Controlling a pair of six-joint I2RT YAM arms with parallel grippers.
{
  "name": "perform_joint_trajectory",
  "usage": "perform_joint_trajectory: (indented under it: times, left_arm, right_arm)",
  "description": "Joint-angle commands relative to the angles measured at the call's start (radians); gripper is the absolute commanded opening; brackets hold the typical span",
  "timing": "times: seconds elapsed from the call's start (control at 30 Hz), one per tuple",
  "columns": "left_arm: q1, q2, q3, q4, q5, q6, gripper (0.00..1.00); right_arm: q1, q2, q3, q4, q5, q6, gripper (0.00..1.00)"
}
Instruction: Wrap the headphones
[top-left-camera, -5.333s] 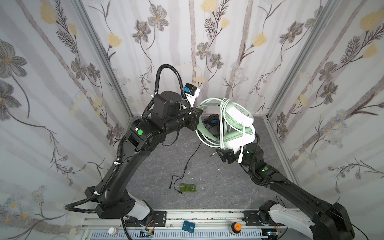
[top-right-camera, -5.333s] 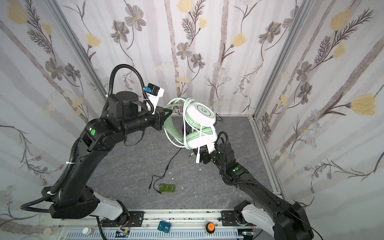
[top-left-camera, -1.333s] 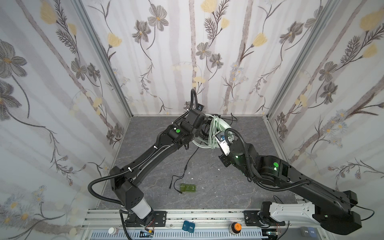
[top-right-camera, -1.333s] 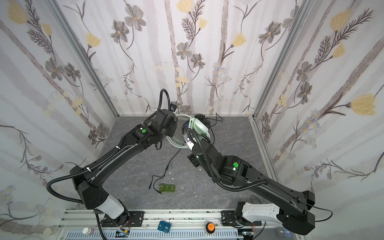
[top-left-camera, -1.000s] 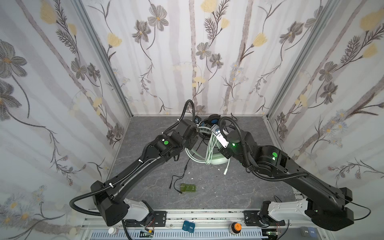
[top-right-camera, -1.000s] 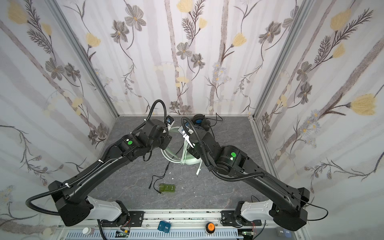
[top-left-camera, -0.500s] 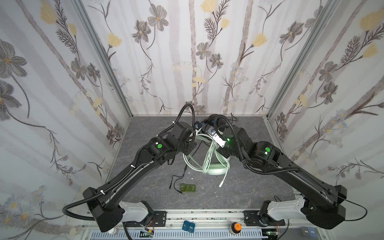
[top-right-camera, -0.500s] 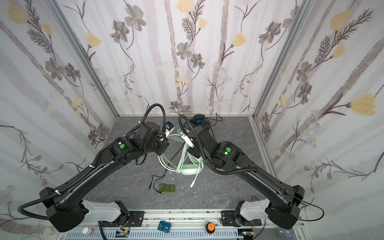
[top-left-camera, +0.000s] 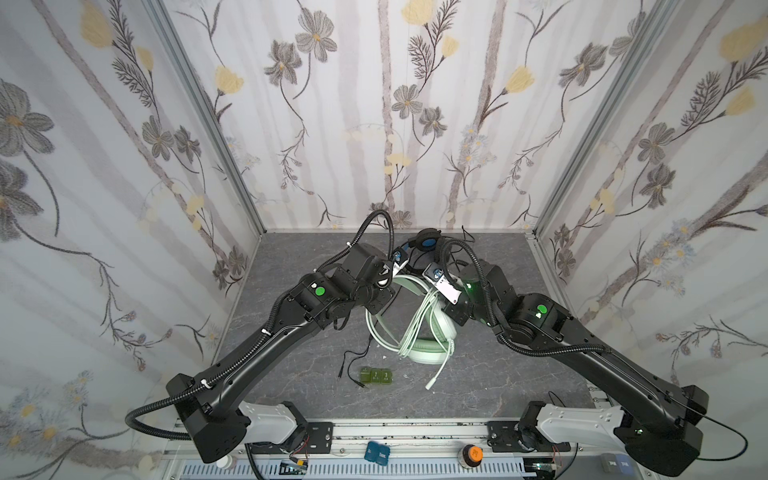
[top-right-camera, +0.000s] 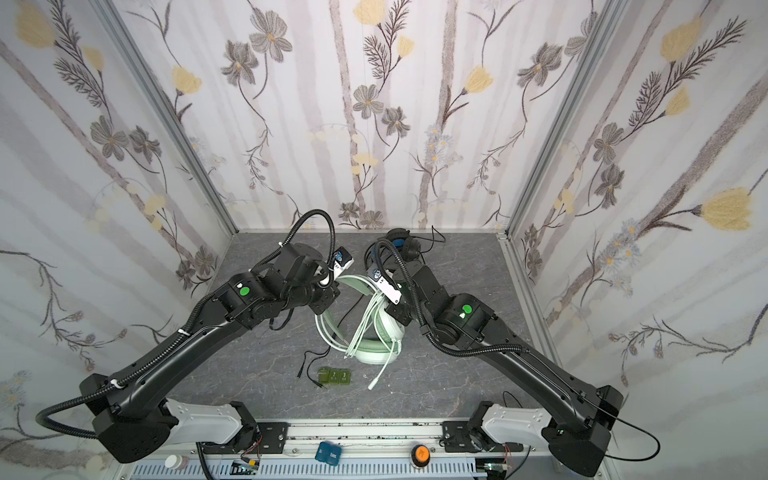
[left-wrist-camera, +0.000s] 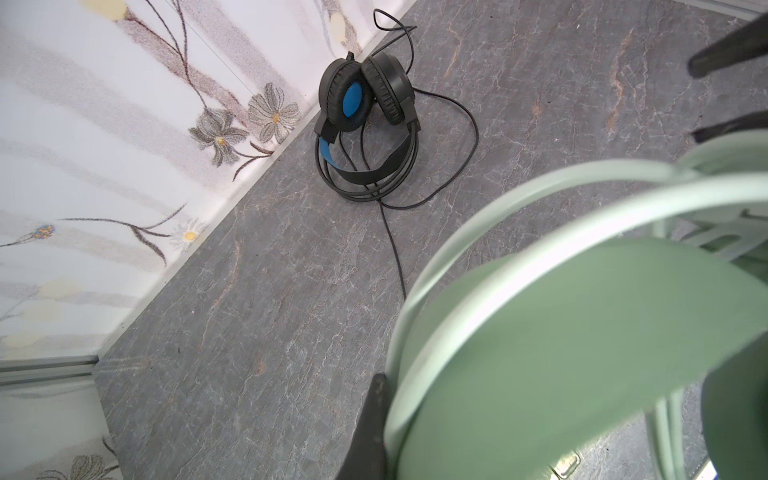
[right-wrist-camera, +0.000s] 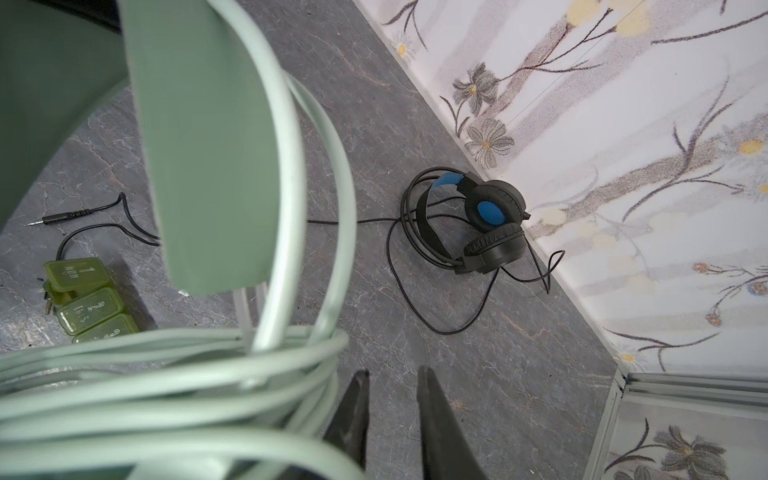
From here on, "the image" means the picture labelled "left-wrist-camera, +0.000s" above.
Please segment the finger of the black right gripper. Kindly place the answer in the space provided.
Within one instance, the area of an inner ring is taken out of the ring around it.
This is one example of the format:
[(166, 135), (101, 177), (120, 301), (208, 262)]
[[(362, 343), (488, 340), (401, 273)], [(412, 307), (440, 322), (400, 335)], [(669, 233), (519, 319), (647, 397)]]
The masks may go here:
[(767, 55), (767, 21), (764, 13), (694, 54), (687, 63), (692, 78)]
[(768, 111), (764, 110), (697, 129), (692, 132), (692, 137), (696, 143), (704, 143), (735, 132), (761, 129), (766, 130), (767, 124)]

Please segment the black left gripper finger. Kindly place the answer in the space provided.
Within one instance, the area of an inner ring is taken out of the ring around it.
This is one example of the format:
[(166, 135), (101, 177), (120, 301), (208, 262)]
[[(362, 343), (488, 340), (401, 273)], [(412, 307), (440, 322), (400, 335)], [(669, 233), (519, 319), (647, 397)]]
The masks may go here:
[(373, 376), (350, 447), (336, 480), (383, 480), (387, 476), (384, 427), (390, 393), (384, 373)]

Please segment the mint green headphones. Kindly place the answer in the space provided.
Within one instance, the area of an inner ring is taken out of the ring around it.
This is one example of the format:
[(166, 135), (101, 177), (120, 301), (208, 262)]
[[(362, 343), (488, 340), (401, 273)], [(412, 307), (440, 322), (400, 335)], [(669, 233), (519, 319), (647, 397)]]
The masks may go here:
[[(507, 217), (612, 181), (649, 189), (437, 289)], [(529, 479), (639, 412), (658, 475), (682, 479), (682, 391), (695, 381), (718, 476), (765, 478), (766, 132), (721, 136), (673, 164), (583, 163), (499, 197), (415, 281), (386, 374), (392, 479)]]

